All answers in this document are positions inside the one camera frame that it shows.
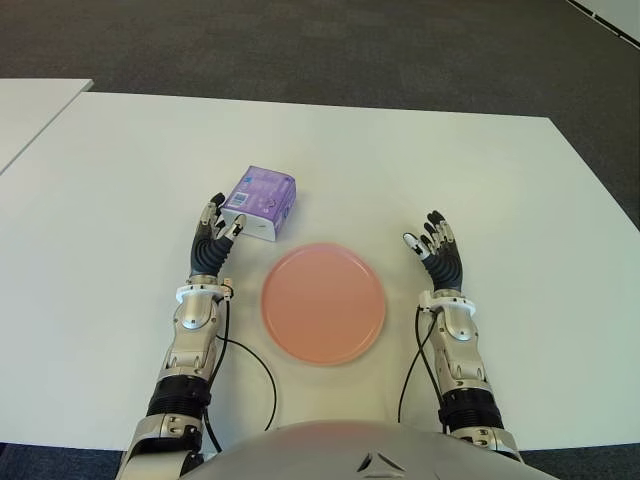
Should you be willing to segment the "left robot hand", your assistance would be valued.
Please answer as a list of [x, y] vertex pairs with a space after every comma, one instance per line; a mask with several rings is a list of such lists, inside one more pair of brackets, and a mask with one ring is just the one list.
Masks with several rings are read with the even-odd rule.
[[196, 226], [190, 253], [190, 275], [217, 277], [236, 238], [244, 230], [246, 216], [237, 215], [229, 224], [222, 216], [225, 195], [215, 194], [205, 205]]

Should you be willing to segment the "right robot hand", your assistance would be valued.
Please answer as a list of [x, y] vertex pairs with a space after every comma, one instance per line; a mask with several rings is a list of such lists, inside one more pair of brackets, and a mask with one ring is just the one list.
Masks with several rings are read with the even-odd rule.
[[462, 291], [463, 264], [451, 226], [437, 210], [426, 215], [424, 233], [403, 234], [406, 246], [419, 258], [435, 290]]

